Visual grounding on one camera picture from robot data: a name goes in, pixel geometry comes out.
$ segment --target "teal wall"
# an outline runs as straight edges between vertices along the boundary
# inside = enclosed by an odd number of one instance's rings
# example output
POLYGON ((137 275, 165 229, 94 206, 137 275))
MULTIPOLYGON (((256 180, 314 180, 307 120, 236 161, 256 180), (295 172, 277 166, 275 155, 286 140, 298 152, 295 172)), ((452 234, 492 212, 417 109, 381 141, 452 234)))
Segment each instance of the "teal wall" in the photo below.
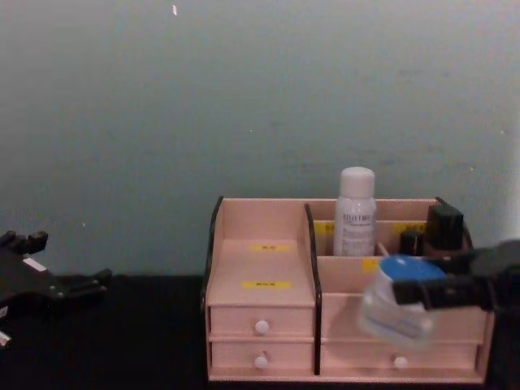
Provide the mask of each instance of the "teal wall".
POLYGON ((519 4, 2 1, 0 228, 47 230, 60 273, 201 273, 218 195, 335 197, 362 164, 478 245, 520 234, 519 4))

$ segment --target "white drawer knob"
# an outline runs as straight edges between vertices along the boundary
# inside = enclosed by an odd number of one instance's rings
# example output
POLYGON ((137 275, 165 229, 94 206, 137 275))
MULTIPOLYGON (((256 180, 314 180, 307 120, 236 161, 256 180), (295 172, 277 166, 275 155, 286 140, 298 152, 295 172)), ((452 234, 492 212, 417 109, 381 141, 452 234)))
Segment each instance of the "white drawer knob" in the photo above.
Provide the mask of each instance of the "white drawer knob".
POLYGON ((254 325, 254 330, 260 333, 261 335, 265 335, 267 331, 269 331, 269 323, 261 319, 254 325))
POLYGON ((393 365, 396 368, 406 368, 408 366, 408 359, 404 356, 397 356, 393 359, 393 365))
POLYGON ((254 366, 259 369, 267 368, 269 362, 267 361, 266 354, 262 354, 254 359, 254 366))

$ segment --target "bottle label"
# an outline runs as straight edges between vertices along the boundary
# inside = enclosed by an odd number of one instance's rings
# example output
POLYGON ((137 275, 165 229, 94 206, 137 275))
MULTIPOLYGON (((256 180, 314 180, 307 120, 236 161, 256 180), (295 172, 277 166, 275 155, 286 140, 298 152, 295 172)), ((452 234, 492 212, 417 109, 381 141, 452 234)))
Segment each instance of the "bottle label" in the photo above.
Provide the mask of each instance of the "bottle label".
POLYGON ((343 214, 341 251, 344 256, 365 256, 374 253, 374 216, 343 214))

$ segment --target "blue bottle cap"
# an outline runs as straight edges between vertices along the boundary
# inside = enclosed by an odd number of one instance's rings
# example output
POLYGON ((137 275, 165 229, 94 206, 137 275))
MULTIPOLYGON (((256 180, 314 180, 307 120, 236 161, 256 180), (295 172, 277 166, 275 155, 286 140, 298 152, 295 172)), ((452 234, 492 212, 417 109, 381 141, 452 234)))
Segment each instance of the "blue bottle cap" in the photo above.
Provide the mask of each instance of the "blue bottle cap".
POLYGON ((446 277, 440 268, 411 256, 388 256, 381 261, 379 269, 393 281, 431 280, 446 277))

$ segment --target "black panel edge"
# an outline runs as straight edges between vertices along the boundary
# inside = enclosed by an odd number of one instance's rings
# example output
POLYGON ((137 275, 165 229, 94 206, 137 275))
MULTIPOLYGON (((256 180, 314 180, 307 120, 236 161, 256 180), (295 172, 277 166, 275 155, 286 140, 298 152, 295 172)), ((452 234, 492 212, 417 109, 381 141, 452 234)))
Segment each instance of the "black panel edge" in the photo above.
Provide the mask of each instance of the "black panel edge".
POLYGON ((213 244, 215 242, 215 224, 217 222, 217 215, 219 214, 220 205, 222 205, 224 197, 220 196, 217 204, 215 205, 213 209, 213 214, 211 215, 211 222, 210 222, 210 236, 208 238, 208 249, 207 249, 207 255, 206 255, 206 269, 204 270, 204 279, 202 280, 202 287, 201 287, 201 319, 202 319, 202 341, 203 341, 203 372, 205 376, 205 381, 208 382, 210 378, 210 373, 208 372, 208 351, 206 348, 206 293, 208 289, 208 283, 210 281, 210 274, 211 274, 211 266, 213 264, 213 244))
MULTIPOLYGON (((449 204, 448 202, 446 202, 442 197, 435 197, 435 200, 438 201, 441 205, 446 205, 446 206, 452 206, 452 207, 454 207, 453 205, 451 205, 451 204, 449 204)), ((465 239, 466 242, 468 243, 468 247, 469 247, 469 249, 474 249, 474 246, 473 246, 473 240, 471 240, 470 230, 468 229, 465 220, 462 221, 462 226, 463 226, 464 239, 465 239)))
POLYGON ((305 204, 307 223, 309 224, 310 235, 310 263, 312 266, 312 277, 314 279, 314 289, 316 298, 315 324, 314 329, 314 374, 319 375, 321 366, 321 345, 322 345, 322 285, 319 281, 318 258, 316 256, 316 237, 314 235, 314 219, 310 206, 305 204))

